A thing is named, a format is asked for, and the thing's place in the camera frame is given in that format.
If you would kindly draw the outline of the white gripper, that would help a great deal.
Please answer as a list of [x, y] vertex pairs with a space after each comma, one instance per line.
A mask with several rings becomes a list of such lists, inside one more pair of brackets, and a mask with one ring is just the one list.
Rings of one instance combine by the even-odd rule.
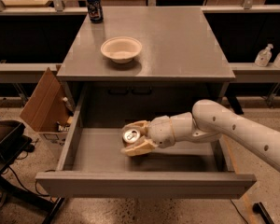
[[168, 116], [155, 118], [151, 122], [139, 120], [125, 125], [122, 129], [125, 135], [148, 135], [150, 139], [141, 137], [135, 143], [126, 146], [120, 152], [134, 157], [152, 152], [156, 147], [167, 148], [175, 144], [171, 119]]

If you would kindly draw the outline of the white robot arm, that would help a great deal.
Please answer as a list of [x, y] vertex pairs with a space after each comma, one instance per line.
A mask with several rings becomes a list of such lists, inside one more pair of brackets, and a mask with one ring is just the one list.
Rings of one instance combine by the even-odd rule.
[[122, 129], [125, 148], [121, 152], [130, 157], [140, 156], [183, 141], [213, 142], [223, 134], [280, 173], [280, 132], [243, 118], [211, 100], [196, 102], [190, 112], [125, 125]]

